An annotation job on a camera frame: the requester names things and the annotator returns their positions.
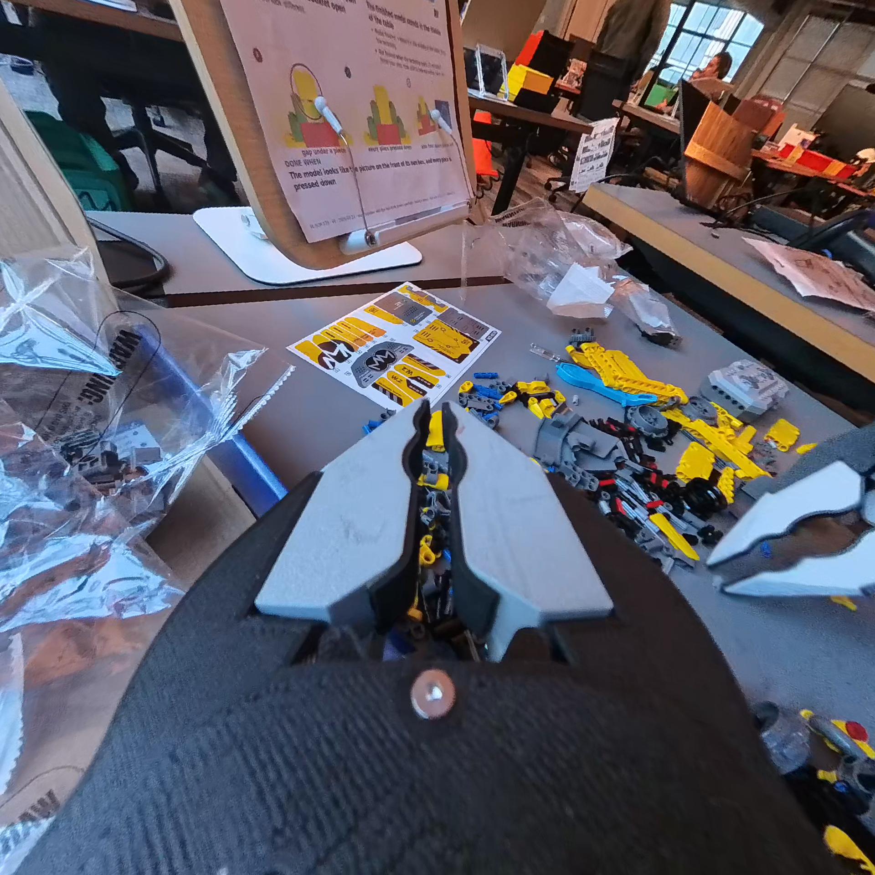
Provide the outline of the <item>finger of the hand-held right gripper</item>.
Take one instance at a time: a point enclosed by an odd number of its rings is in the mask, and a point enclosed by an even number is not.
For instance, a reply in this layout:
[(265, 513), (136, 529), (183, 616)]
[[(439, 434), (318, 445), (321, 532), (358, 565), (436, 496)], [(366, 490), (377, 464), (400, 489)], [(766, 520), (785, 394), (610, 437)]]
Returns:
[(873, 591), (874, 529), (796, 525), (742, 546), (730, 532), (713, 552), (713, 576), (741, 597), (862, 596)]
[(863, 521), (868, 475), (832, 462), (763, 494), (719, 541), (711, 570), (789, 570), (808, 559), (837, 559), (869, 533)]

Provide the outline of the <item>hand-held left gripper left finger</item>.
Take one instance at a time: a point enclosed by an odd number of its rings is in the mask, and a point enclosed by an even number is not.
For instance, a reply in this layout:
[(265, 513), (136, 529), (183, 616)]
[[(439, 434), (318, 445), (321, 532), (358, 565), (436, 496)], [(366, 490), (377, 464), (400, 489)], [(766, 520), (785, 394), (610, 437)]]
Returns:
[(414, 401), (318, 472), (257, 595), (260, 613), (380, 633), (407, 613), (431, 414)]

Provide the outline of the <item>pile of small brick connectors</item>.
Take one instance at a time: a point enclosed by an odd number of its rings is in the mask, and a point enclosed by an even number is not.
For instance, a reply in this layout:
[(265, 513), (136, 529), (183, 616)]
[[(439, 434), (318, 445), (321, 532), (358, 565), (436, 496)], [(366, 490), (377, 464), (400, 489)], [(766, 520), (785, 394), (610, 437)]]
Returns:
[[(493, 430), (493, 413), (458, 405)], [(687, 509), (684, 487), (674, 474), (664, 474), (653, 457), (633, 453), (639, 448), (639, 436), (630, 423), (586, 420), (561, 403), (541, 420), (535, 432), (534, 455), (529, 457), (541, 466), (552, 486), (550, 476), (556, 475), (659, 570), (669, 574), (676, 563), (695, 568), (702, 551), (715, 548), (725, 533), (710, 519), (701, 520)], [(432, 410), (422, 451), (417, 594), (407, 615), (435, 639), (452, 640), (464, 633), (476, 648), (486, 652), (458, 618), (454, 604), (448, 545), (452, 494), (448, 457), (440, 406)]]

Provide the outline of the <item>yellow toy brick car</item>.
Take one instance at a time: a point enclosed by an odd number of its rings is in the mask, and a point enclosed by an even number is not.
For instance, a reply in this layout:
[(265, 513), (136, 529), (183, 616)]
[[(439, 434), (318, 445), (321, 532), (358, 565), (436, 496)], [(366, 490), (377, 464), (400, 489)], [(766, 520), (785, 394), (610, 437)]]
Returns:
[(844, 873), (874, 872), (874, 750), (867, 728), (770, 701), (751, 718), (772, 764)]

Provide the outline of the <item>heap of large yellow beams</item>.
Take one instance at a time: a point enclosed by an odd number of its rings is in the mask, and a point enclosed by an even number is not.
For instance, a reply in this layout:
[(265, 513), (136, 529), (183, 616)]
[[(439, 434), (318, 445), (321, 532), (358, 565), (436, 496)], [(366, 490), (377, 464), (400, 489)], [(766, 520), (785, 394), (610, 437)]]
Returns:
[(651, 379), (625, 353), (606, 349), (589, 334), (574, 335), (566, 351), (572, 363), (592, 371), (610, 388), (657, 396), (657, 404), (627, 411), (664, 417), (668, 424), (660, 438), (663, 443), (682, 432), (690, 443), (677, 463), (675, 479), (683, 487), (694, 477), (710, 479), (727, 497), (729, 506), (738, 488), (762, 485), (766, 478), (775, 476), (779, 453), (803, 455), (815, 448), (814, 443), (799, 443), (801, 432), (792, 422), (776, 419), (760, 433), (756, 427), (760, 418), (745, 424), (702, 398), (699, 390), (689, 395), (671, 383)]

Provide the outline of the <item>desk with yellow edge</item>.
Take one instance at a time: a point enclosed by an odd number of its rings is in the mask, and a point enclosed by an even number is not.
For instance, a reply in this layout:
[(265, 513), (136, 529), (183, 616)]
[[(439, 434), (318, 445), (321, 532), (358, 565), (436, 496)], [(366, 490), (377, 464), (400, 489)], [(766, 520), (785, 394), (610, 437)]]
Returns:
[(592, 185), (584, 207), (628, 236), (630, 273), (668, 292), (724, 337), (802, 388), (873, 415), (873, 320), (804, 298), (746, 241), (664, 191)]

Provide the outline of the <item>black tyre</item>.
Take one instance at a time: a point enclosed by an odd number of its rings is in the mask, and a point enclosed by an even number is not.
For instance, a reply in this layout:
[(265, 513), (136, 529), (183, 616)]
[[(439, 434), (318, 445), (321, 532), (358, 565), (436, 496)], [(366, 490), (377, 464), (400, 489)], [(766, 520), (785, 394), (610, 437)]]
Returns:
[(687, 509), (701, 520), (720, 514), (729, 506), (727, 497), (716, 483), (701, 477), (694, 477), (684, 485), (682, 497)]

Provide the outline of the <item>grey motor block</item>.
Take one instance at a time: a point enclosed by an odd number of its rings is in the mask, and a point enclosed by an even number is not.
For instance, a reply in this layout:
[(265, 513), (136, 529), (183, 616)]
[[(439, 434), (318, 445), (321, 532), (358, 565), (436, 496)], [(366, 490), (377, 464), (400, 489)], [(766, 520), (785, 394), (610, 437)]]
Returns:
[(711, 371), (700, 383), (698, 394), (745, 424), (751, 424), (775, 409), (790, 389), (770, 367), (757, 360), (742, 359)]

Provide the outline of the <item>blue brick separator tool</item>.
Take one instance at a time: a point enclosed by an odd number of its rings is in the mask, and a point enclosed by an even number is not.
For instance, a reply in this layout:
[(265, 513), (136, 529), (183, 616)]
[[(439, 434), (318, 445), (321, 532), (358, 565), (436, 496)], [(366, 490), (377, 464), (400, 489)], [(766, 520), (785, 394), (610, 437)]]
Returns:
[(651, 393), (633, 393), (618, 388), (610, 388), (595, 373), (574, 363), (558, 362), (555, 365), (555, 370), (557, 377), (572, 387), (593, 392), (607, 400), (618, 403), (625, 409), (652, 406), (658, 403), (657, 396)]

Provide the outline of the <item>folded paper leaflet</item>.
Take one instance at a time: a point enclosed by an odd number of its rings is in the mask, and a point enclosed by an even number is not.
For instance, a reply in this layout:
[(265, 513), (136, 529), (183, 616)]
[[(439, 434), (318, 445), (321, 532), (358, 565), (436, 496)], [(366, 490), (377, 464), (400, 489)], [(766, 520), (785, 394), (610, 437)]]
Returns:
[(841, 262), (799, 248), (743, 237), (802, 298), (818, 298), (874, 312), (874, 290), (863, 275)]

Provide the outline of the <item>yellow sticker sheet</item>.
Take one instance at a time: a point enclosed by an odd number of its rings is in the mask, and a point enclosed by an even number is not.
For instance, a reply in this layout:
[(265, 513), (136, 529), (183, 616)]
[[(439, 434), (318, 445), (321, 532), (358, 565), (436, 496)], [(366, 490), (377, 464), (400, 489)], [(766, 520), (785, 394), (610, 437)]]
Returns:
[(424, 399), (434, 411), (500, 334), (459, 305), (403, 283), (287, 351), (386, 410)]

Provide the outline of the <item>wooden cabinet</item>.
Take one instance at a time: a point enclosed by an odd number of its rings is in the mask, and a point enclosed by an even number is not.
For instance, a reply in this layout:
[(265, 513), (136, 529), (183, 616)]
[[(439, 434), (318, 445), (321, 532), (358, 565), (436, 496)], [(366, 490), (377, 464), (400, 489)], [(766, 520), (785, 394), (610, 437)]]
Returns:
[(711, 211), (740, 192), (750, 171), (753, 137), (752, 129), (708, 103), (684, 149), (686, 201)]

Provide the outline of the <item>green crate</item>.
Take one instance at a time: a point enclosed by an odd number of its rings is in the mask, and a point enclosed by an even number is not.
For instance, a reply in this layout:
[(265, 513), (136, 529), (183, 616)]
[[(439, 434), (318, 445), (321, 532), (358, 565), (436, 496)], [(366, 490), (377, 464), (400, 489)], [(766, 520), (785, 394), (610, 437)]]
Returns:
[(44, 112), (26, 111), (25, 115), (85, 211), (134, 210), (133, 195), (125, 176), (93, 137)]

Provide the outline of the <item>yellow storage box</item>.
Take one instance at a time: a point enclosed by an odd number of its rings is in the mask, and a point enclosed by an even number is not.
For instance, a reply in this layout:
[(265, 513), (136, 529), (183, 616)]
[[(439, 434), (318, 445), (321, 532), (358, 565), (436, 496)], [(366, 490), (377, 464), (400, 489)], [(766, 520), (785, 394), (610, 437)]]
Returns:
[(547, 95), (550, 93), (555, 77), (531, 67), (513, 64), (508, 71), (509, 101), (515, 102), (521, 91)]

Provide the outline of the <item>clear acrylic display stand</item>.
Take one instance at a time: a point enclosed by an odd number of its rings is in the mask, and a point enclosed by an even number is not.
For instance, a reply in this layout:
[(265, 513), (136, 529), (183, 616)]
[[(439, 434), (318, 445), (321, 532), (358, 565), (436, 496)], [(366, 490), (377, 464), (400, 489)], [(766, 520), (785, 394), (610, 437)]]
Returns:
[(482, 44), (464, 47), (468, 91), (485, 99), (509, 101), (508, 65), (505, 53)]

